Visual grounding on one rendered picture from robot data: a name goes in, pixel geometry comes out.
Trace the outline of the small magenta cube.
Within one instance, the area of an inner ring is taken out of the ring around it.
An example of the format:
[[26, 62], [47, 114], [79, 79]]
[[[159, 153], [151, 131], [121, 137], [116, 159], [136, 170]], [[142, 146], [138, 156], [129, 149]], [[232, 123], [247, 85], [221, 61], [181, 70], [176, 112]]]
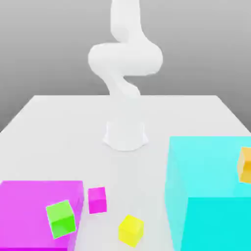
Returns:
[[105, 187], [94, 187], [88, 189], [88, 205], [90, 214], [107, 211]]

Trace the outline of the small yellow cube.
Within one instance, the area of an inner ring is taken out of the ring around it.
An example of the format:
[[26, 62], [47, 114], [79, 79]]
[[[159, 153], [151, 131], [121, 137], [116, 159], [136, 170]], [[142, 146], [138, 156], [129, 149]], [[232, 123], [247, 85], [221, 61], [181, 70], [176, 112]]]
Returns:
[[135, 248], [144, 234], [144, 221], [127, 215], [118, 227], [118, 239]]

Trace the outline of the small green cube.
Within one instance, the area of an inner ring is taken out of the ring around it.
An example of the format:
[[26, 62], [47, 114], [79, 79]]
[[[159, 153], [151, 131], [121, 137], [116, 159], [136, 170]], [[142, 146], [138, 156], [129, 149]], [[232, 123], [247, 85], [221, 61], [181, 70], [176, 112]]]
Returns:
[[74, 211], [68, 200], [46, 206], [46, 213], [53, 239], [76, 231]]

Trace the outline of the small orange cube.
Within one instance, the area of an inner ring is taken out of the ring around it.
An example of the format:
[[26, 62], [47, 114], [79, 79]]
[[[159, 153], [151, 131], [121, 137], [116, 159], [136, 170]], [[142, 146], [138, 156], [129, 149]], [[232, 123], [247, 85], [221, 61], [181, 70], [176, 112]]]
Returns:
[[240, 182], [251, 184], [251, 147], [241, 147], [237, 172]]

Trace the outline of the large cyan box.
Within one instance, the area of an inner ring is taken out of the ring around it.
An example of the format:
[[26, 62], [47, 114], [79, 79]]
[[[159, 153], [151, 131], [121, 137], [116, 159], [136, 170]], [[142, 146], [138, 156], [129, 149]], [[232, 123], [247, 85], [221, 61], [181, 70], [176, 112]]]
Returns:
[[237, 162], [250, 136], [172, 136], [165, 205], [174, 251], [251, 251], [251, 184]]

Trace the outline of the large magenta box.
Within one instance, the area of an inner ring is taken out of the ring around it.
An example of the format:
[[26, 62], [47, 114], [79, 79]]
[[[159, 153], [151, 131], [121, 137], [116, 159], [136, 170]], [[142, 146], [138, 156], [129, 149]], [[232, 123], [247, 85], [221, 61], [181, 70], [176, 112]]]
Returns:
[[[76, 231], [53, 239], [46, 206], [68, 200]], [[3, 181], [0, 184], [0, 251], [75, 251], [84, 202], [83, 182]]]

